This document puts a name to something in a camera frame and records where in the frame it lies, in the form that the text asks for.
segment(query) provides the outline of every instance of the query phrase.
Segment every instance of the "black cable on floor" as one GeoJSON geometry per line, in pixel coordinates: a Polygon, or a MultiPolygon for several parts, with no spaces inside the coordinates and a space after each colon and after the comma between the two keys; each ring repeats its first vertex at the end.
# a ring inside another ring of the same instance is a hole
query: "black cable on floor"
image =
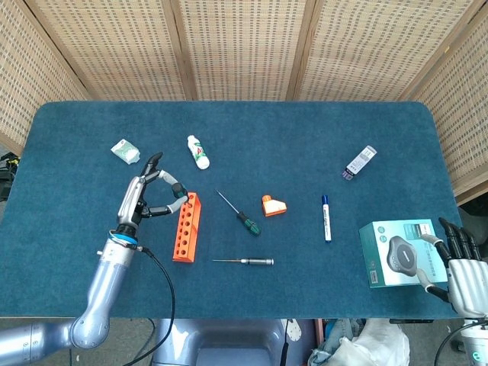
{"type": "Polygon", "coordinates": [[[288,353],[288,342],[287,342],[287,334],[288,334],[288,322],[290,320],[287,319],[287,325],[284,327],[284,344],[281,350],[281,360],[280,366],[286,366],[287,364],[287,353],[288,353]]]}
{"type": "Polygon", "coordinates": [[[439,348],[437,349],[437,353],[435,354],[435,360],[434,360],[434,366],[438,366],[438,362],[439,362],[439,356],[441,355],[441,352],[442,352],[442,349],[444,349],[445,345],[451,340],[453,339],[458,333],[462,332],[463,330],[466,330],[466,329],[469,329],[469,328],[473,328],[475,326],[488,326],[488,321],[486,322],[481,322],[481,323],[471,323],[471,324],[467,324],[466,326],[462,326],[460,328],[457,328],[455,331],[453,331],[453,333],[451,333],[450,335],[448,335],[447,337],[444,338],[444,341],[442,341],[441,345],[439,346],[439,348]]]}
{"type": "Polygon", "coordinates": [[[152,325],[151,334],[149,335],[149,338],[147,339],[146,343],[144,343],[144,345],[136,353],[136,355],[134,356],[133,360],[135,360],[136,358],[138,358],[140,356],[140,354],[143,353],[144,349],[146,349],[146,347],[149,344],[149,342],[151,342],[151,339],[153,339],[154,333],[156,332],[156,324],[154,324],[154,322],[153,322],[153,320],[151,318],[147,318],[147,319],[151,322],[151,325],[152,325]]]}
{"type": "Polygon", "coordinates": [[[162,339],[154,347],[152,347],[148,352],[144,353],[143,355],[139,356],[138,358],[132,360],[131,362],[124,364],[123,366],[132,366],[133,364],[136,364],[137,362],[139,362],[139,361],[143,360],[144,358],[146,358],[147,356],[151,355],[169,337],[169,334],[171,333],[171,330],[173,328],[173,323],[175,322],[175,307],[176,307],[175,288],[173,287],[173,283],[171,282],[171,278],[169,277],[169,274],[166,271],[166,269],[164,268],[164,266],[154,256],[153,252],[151,252],[151,250],[149,248],[144,247],[142,252],[146,253],[156,263],[156,265],[159,267],[159,269],[162,271],[162,273],[166,277],[166,280],[167,280],[168,286],[169,286],[169,290],[171,291],[171,319],[169,320],[169,327],[168,327],[168,331],[166,332],[165,336],[162,337],[162,339]]]}

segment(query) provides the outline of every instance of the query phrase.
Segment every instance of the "metal robot arm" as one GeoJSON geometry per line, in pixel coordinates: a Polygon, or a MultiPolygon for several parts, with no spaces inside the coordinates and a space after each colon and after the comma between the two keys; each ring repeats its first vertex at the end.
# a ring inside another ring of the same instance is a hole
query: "metal robot arm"
{"type": "Polygon", "coordinates": [[[120,206],[116,230],[109,237],[98,261],[88,291],[85,312],[74,321],[38,323],[0,332],[0,366],[30,364],[63,348],[95,348],[108,336],[110,311],[138,246],[137,229],[143,218],[172,214],[188,200],[188,193],[169,173],[156,169],[162,152],[152,156],[141,176],[129,184],[120,206]],[[147,207],[146,186],[161,178],[172,186],[176,201],[162,207],[147,207]]]}
{"type": "Polygon", "coordinates": [[[461,331],[470,366],[488,364],[488,329],[483,322],[488,317],[488,264],[481,258],[474,237],[464,228],[439,218],[445,230],[448,246],[431,235],[422,238],[436,247],[448,273],[448,292],[431,283],[419,270],[425,291],[451,303],[464,318],[464,325],[480,324],[461,331]]]}

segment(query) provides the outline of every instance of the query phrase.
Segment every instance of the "orange test tube rack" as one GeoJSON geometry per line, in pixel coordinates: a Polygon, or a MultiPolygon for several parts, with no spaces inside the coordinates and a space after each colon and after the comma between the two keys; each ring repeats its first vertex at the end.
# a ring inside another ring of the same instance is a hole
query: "orange test tube rack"
{"type": "Polygon", "coordinates": [[[195,192],[188,192],[188,201],[181,206],[176,230],[174,262],[193,263],[197,250],[201,203],[195,192]]]}

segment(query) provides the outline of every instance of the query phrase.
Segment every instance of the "green screwdriver handle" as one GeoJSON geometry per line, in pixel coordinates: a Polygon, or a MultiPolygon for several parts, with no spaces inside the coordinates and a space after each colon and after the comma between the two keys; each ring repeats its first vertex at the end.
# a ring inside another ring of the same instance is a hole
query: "green screwdriver handle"
{"type": "Polygon", "coordinates": [[[237,217],[239,218],[239,220],[242,221],[242,223],[244,223],[246,229],[249,230],[253,235],[257,236],[261,233],[258,225],[254,221],[249,219],[242,211],[237,214],[237,217]]]}

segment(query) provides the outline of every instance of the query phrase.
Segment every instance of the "wicker panel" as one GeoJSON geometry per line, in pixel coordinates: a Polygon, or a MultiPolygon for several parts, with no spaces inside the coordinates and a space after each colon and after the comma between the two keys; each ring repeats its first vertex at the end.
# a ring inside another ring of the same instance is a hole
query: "wicker panel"
{"type": "Polygon", "coordinates": [[[161,0],[33,0],[30,5],[92,94],[185,99],[161,0]]]}
{"type": "Polygon", "coordinates": [[[299,99],[397,99],[470,3],[326,1],[299,99]]]}
{"type": "Polygon", "coordinates": [[[285,99],[305,0],[180,3],[199,99],[285,99]]]}
{"type": "Polygon", "coordinates": [[[457,194],[488,170],[488,8],[479,16],[414,96],[434,115],[457,194]]]}
{"type": "Polygon", "coordinates": [[[21,3],[0,2],[0,140],[17,154],[39,106],[87,96],[27,12],[21,3]]]}

